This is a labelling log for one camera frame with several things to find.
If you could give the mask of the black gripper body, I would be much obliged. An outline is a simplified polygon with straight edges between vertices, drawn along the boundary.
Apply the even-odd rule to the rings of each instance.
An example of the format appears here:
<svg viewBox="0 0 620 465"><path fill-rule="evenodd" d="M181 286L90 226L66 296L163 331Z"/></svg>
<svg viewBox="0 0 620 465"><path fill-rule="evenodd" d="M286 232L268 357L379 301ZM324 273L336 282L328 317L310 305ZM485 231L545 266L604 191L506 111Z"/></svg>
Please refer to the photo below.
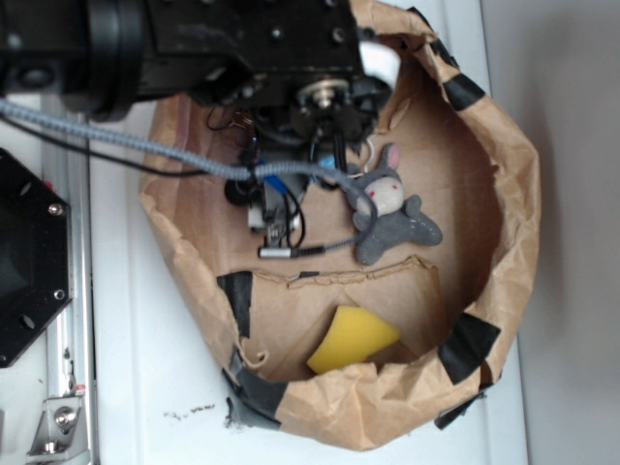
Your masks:
<svg viewBox="0 0 620 465"><path fill-rule="evenodd" d="M254 134L248 168L288 161L345 167L392 91L390 53L348 1L200 1L206 73L193 92Z"/></svg>

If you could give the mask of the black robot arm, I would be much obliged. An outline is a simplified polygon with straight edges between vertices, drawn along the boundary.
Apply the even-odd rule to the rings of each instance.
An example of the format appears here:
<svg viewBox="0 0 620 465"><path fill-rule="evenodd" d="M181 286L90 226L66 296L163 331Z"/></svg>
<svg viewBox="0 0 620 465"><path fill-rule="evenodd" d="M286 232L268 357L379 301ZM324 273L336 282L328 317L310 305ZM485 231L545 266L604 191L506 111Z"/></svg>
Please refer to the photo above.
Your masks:
<svg viewBox="0 0 620 465"><path fill-rule="evenodd" d="M99 121L184 94L246 111L257 160L227 168L231 202L249 204L282 247L325 164L345 166L395 89L398 55L349 1L5 1L1 92L53 93Z"/></svg>

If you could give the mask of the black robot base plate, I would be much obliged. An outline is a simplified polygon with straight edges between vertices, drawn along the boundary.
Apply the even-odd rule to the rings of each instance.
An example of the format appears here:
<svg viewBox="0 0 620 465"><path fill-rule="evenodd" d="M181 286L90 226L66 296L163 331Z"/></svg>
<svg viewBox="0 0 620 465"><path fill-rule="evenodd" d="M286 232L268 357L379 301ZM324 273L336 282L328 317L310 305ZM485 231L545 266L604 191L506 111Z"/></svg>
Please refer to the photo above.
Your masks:
<svg viewBox="0 0 620 465"><path fill-rule="evenodd" d="M71 300L70 207L1 151L1 367L11 367Z"/></svg>

